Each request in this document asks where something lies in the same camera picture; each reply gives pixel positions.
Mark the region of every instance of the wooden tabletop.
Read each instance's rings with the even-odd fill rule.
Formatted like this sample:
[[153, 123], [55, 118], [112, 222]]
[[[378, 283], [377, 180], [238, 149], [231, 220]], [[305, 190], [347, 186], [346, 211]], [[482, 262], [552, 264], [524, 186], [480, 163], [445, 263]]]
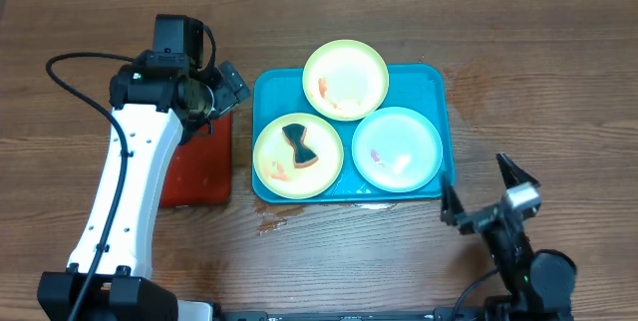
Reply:
[[[638, 0], [8, 0], [0, 27], [0, 318], [41, 320], [42, 271], [63, 270], [92, 207], [109, 126], [62, 91], [54, 55], [136, 56], [157, 13], [212, 27], [219, 61], [251, 84], [302, 67], [325, 42], [370, 44], [387, 63], [445, 77], [459, 193], [500, 198], [493, 155], [543, 181], [535, 248], [578, 266], [578, 319], [635, 319], [638, 298]], [[103, 105], [119, 63], [58, 74]], [[233, 119], [232, 201], [162, 209], [154, 281], [181, 299], [267, 312], [452, 306], [492, 269], [480, 237], [439, 221], [437, 201], [271, 206], [250, 187], [250, 103]], [[502, 293], [497, 278], [469, 304]]]

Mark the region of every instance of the blue tray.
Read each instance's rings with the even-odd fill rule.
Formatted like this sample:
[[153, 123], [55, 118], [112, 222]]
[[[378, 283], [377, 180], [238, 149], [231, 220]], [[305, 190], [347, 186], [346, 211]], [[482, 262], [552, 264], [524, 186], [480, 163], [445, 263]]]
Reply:
[[352, 136], [360, 121], [337, 122], [320, 115], [303, 94], [302, 68], [276, 69], [262, 74], [255, 82], [253, 93], [252, 145], [266, 126], [290, 113], [319, 116], [335, 128], [344, 148], [343, 167], [335, 182], [317, 196], [291, 200], [270, 191], [252, 169], [252, 188], [257, 196], [272, 203], [299, 202], [369, 202], [437, 198], [441, 196], [441, 172], [446, 170], [451, 184], [455, 183], [455, 161], [452, 153], [450, 123], [446, 92], [441, 74], [424, 64], [390, 65], [390, 89], [380, 108], [405, 107], [413, 109], [432, 122], [443, 142], [443, 163], [437, 176], [427, 185], [410, 192], [394, 193], [380, 190], [357, 171], [352, 160]]

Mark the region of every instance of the wire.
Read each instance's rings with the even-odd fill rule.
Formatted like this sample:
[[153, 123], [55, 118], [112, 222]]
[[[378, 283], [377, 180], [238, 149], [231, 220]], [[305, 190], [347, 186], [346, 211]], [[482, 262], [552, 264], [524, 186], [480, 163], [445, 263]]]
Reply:
[[479, 280], [473, 282], [472, 285], [468, 286], [466, 291], [464, 291], [459, 297], [459, 299], [457, 300], [457, 303], [455, 304], [455, 308], [452, 309], [452, 316], [450, 317], [451, 321], [455, 321], [457, 319], [457, 312], [461, 308], [461, 305], [463, 305], [463, 302], [466, 300], [466, 297], [468, 297], [468, 295], [470, 295], [470, 293], [474, 291], [474, 289], [476, 289], [477, 286], [481, 285], [484, 281], [486, 281], [487, 279], [491, 278], [492, 276], [496, 274], [498, 274], [498, 269], [494, 269], [488, 272], [487, 274], [481, 276]]
[[69, 321], [74, 321], [82, 308], [82, 302], [87, 296], [87, 292], [89, 291], [89, 286], [91, 285], [91, 280], [96, 274], [98, 269], [98, 265], [100, 264], [100, 259], [102, 258], [102, 254], [104, 253], [104, 249], [107, 245], [107, 240], [109, 239], [109, 232], [111, 231], [111, 226], [113, 226], [113, 221], [116, 216], [116, 211], [118, 210], [118, 204], [120, 204], [120, 197], [122, 196], [122, 189], [124, 188], [124, 181], [127, 176], [127, 164], [129, 162], [129, 147], [127, 145], [127, 138], [122, 130], [122, 127], [118, 123], [118, 121], [111, 115], [109, 111], [104, 109], [104, 107], [100, 106], [97, 102], [92, 100], [91, 98], [85, 96], [80, 93], [75, 88], [70, 85], [64, 83], [55, 73], [53, 73], [53, 64], [62, 60], [71, 59], [71, 58], [84, 58], [84, 57], [97, 57], [97, 58], [108, 58], [119, 61], [125, 61], [132, 63], [135, 59], [123, 56], [117, 56], [106, 53], [94, 53], [94, 52], [78, 52], [78, 53], [69, 53], [60, 56], [53, 57], [47, 62], [47, 74], [51, 79], [57, 83], [60, 87], [62, 87], [67, 92], [72, 95], [78, 97], [89, 106], [93, 107], [96, 111], [100, 112], [111, 124], [113, 128], [118, 133], [118, 137], [120, 138], [120, 145], [122, 146], [122, 163], [120, 164], [120, 176], [118, 177], [118, 184], [116, 186], [116, 192], [113, 196], [113, 202], [111, 203], [111, 209], [109, 210], [109, 214], [107, 215], [107, 221], [105, 222], [104, 230], [102, 230], [102, 236], [100, 237], [100, 242], [96, 247], [96, 254], [93, 257], [93, 261], [91, 262], [91, 267], [89, 268], [89, 272], [87, 273], [87, 278], [82, 285], [82, 289], [80, 289], [80, 293], [76, 298], [76, 302], [73, 305], [73, 309], [69, 314]]

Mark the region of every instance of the red tray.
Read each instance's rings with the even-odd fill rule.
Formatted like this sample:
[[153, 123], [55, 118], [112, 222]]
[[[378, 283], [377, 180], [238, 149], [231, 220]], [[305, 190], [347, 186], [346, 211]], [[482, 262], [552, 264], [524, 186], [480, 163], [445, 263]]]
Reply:
[[230, 115], [213, 121], [212, 136], [202, 127], [177, 147], [166, 172], [159, 206], [217, 204], [230, 198]]

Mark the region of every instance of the wooden table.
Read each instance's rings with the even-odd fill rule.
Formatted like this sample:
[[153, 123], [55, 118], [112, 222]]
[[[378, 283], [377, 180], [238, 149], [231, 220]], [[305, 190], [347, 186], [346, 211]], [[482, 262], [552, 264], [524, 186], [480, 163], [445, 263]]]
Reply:
[[[493, 154], [544, 183], [535, 248], [578, 265], [579, 319], [634, 319], [638, 297], [638, 0], [9, 0], [0, 27], [0, 318], [44, 319], [42, 271], [63, 270], [102, 172], [109, 126], [55, 86], [48, 58], [135, 56], [157, 13], [212, 26], [219, 61], [252, 83], [301, 67], [321, 44], [369, 43], [388, 63], [445, 76], [459, 191], [470, 209], [503, 192]], [[117, 62], [56, 71], [108, 100]], [[250, 187], [251, 106], [234, 115], [226, 207], [164, 209], [154, 281], [182, 299], [268, 312], [451, 306], [492, 268], [478, 236], [436, 201], [270, 206]], [[503, 292], [497, 278], [469, 300]]]

